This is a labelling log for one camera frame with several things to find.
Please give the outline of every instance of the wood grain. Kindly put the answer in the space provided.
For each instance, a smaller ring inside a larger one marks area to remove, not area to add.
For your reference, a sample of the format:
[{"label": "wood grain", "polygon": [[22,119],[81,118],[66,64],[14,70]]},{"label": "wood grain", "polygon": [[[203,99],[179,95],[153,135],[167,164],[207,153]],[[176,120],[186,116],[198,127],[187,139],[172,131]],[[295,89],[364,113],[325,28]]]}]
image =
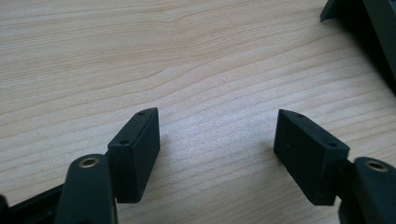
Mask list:
[{"label": "wood grain", "polygon": [[0,2],[0,193],[15,204],[159,107],[162,149],[120,223],[339,223],[273,153],[279,108],[396,165],[396,102],[326,1]]}]

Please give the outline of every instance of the table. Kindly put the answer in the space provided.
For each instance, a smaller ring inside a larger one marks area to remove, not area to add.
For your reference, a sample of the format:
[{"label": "table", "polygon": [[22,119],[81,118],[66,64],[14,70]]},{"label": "table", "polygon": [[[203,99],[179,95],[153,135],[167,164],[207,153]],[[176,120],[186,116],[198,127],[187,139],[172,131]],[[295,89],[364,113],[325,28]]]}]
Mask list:
[{"label": "table", "polygon": [[0,3],[0,193],[64,182],[157,106],[162,149],[120,223],[339,223],[273,152],[279,108],[396,165],[395,96],[326,1]]}]

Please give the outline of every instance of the wooden table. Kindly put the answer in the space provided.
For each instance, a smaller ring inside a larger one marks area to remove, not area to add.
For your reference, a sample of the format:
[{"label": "wooden table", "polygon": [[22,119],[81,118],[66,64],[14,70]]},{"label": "wooden table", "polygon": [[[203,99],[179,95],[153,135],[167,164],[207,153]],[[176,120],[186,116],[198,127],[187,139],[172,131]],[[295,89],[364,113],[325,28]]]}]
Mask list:
[{"label": "wooden table", "polygon": [[13,205],[157,106],[162,149],[120,223],[339,223],[273,152],[279,108],[396,165],[396,101],[326,1],[0,3],[0,193]]}]

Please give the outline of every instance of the small hole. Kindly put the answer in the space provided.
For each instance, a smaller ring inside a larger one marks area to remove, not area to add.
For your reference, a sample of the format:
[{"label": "small hole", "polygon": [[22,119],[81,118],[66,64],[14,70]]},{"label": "small hole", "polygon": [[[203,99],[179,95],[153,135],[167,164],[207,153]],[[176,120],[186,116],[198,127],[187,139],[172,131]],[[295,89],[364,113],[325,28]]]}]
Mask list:
[{"label": "small hole", "polygon": [[121,145],[127,145],[129,143],[128,140],[120,140]]},{"label": "small hole", "polygon": [[366,166],[368,166],[372,170],[375,170],[378,172],[387,172],[388,171],[388,167],[386,167],[385,165],[383,165],[379,162],[376,162],[376,161],[367,161],[364,164],[366,164]]},{"label": "small hole", "polygon": [[96,165],[98,162],[99,162],[99,159],[92,157],[92,158],[88,158],[88,159],[81,161],[79,163],[79,166],[81,168],[90,168],[90,167],[93,167],[94,165]]}]

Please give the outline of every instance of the black object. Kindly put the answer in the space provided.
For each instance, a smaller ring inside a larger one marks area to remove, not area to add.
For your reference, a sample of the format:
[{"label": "black object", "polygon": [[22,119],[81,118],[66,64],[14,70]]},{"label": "black object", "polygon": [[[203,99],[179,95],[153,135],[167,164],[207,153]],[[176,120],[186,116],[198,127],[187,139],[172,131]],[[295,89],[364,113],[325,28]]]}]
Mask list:
[{"label": "black object", "polygon": [[357,38],[379,72],[394,87],[396,79],[396,2],[394,0],[329,0],[322,20],[338,17]]},{"label": "black object", "polygon": [[342,204],[340,221],[396,223],[396,169],[372,158],[347,160],[349,147],[304,115],[279,110],[275,154],[314,205]]},{"label": "black object", "polygon": [[108,144],[106,155],[73,161],[64,185],[8,207],[0,195],[0,223],[117,223],[118,203],[138,203],[160,150],[158,109],[136,113]]}]

